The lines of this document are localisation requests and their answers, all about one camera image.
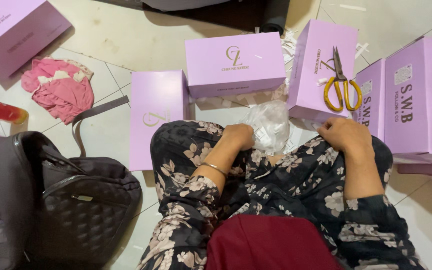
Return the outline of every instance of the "floral sleeve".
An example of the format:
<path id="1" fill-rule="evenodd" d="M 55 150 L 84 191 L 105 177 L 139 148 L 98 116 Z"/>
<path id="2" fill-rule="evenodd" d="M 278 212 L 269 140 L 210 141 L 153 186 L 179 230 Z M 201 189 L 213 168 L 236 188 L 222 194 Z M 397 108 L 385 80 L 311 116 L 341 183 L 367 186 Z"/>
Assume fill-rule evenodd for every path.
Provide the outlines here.
<path id="1" fill-rule="evenodd" d="M 159 208 L 164 218 L 136 269 L 204 269 L 218 199 L 218 188 L 204 176 L 191 177 L 180 191 L 164 196 Z"/>
<path id="2" fill-rule="evenodd" d="M 338 249 L 355 270 L 426 269 L 385 195 L 348 200 L 344 220 Z"/>

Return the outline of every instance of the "scissors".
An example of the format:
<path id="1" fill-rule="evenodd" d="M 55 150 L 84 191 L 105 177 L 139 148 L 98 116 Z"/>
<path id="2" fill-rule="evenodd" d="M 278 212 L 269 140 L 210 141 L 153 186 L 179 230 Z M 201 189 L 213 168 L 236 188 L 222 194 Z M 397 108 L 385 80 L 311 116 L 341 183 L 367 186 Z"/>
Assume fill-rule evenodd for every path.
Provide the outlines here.
<path id="1" fill-rule="evenodd" d="M 341 65 L 341 59 L 339 59 L 338 47 L 336 47 L 336 49 L 335 47 L 333 47 L 333 58 L 334 58 L 334 69 L 336 70 L 336 76 L 331 77 L 328 83 L 326 83 L 326 86 L 324 87 L 324 102 L 330 109 L 332 109 L 335 112 L 340 112 L 343 110 L 343 97 L 341 96 L 341 89 L 339 88 L 339 82 L 343 82 L 344 101 L 346 103 L 346 108 L 348 111 L 355 111 L 361 106 L 361 102 L 363 101 L 363 95 L 361 94 L 361 89 L 353 80 L 349 80 L 349 83 L 354 87 L 354 89 L 356 89 L 356 94 L 357 94 L 356 106 L 351 107 L 348 79 L 345 77 L 345 75 L 343 75 L 343 67 Z M 336 95 L 339 100 L 339 107 L 333 106 L 333 104 L 331 104 L 331 101 L 329 101 L 329 97 L 328 97 L 328 92 L 333 82 L 334 82 L 334 88 L 336 89 Z"/>

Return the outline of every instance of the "yellow scissor handle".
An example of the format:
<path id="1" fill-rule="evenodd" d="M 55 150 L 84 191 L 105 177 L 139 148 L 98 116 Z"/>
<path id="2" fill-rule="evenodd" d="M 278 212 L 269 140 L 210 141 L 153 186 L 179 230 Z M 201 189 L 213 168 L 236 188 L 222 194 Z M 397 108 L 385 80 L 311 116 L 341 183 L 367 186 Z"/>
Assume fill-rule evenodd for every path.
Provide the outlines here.
<path id="1" fill-rule="evenodd" d="M 335 112 L 340 112 L 343 110 L 343 96 L 341 95 L 341 89 L 339 89 L 338 81 L 334 81 L 334 80 L 335 80 L 334 77 L 329 78 L 328 83 L 326 83 L 326 86 L 324 87 L 323 97 L 324 97 L 324 102 L 326 103 L 326 106 L 328 106 L 330 109 L 332 109 Z M 329 101 L 329 97 L 328 97 L 328 92 L 329 92 L 329 89 L 331 88 L 331 85 L 333 84 L 333 82 L 334 82 L 334 88 L 336 89 L 337 99 L 339 101 L 339 107 L 333 106 L 333 104 L 331 104 L 331 101 Z"/>
<path id="2" fill-rule="evenodd" d="M 346 103 L 346 108 L 348 111 L 355 111 L 355 110 L 359 109 L 359 107 L 361 107 L 361 102 L 363 101 L 363 95 L 361 94 L 360 87 L 353 80 L 349 80 L 349 83 L 356 90 L 356 95 L 357 95 L 356 106 L 351 107 L 351 104 L 350 104 L 350 94 L 349 94 L 348 81 L 344 81 L 344 83 L 343 83 L 344 84 L 344 101 Z"/>

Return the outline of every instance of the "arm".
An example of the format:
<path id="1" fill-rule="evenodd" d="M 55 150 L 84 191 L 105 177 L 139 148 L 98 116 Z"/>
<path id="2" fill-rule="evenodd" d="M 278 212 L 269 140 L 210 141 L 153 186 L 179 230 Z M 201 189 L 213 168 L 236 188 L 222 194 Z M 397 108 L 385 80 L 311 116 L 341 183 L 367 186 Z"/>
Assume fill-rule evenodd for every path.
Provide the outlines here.
<path id="1" fill-rule="evenodd" d="M 345 157 L 347 207 L 338 252 L 355 269 L 424 269 L 405 219 L 384 195 L 368 128 L 353 120 L 330 118 L 318 132 Z"/>
<path id="2" fill-rule="evenodd" d="M 254 144 L 252 138 L 250 126 L 226 126 L 204 161 L 229 172 L 239 151 Z M 161 171 L 155 170 L 158 177 L 164 177 Z M 225 182 L 219 170 L 199 166 L 180 191 L 164 196 L 159 210 L 165 217 L 156 225 L 136 269 L 202 270 L 207 261 L 206 245 L 216 221 L 216 205 Z"/>

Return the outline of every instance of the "gray strap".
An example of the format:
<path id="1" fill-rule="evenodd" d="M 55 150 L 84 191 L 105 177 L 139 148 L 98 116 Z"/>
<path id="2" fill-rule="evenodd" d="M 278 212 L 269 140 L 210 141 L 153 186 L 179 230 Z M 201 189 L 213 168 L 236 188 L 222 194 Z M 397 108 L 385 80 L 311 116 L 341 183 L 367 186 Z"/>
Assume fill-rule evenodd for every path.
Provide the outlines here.
<path id="1" fill-rule="evenodd" d="M 74 138 L 74 140 L 78 144 L 79 150 L 81 151 L 80 157 L 86 156 L 86 150 L 85 150 L 85 147 L 83 146 L 81 136 L 79 135 L 79 125 L 76 127 L 77 131 L 75 132 L 75 130 L 74 130 L 74 128 L 78 124 L 78 122 L 80 122 L 81 120 L 86 119 L 88 117 L 95 116 L 95 115 L 98 115 L 100 113 L 104 113 L 108 110 L 111 110 L 112 108 L 116 108 L 116 107 L 121 106 L 121 105 L 128 103 L 128 102 L 129 102 L 129 98 L 127 95 L 125 95 L 125 96 L 120 97 L 118 99 L 115 99 L 113 101 L 109 101 L 109 102 L 101 104 L 99 106 L 87 109 L 87 110 L 83 111 L 82 113 L 76 115 L 76 117 L 72 120 L 71 132 L 72 132 L 72 137 Z"/>

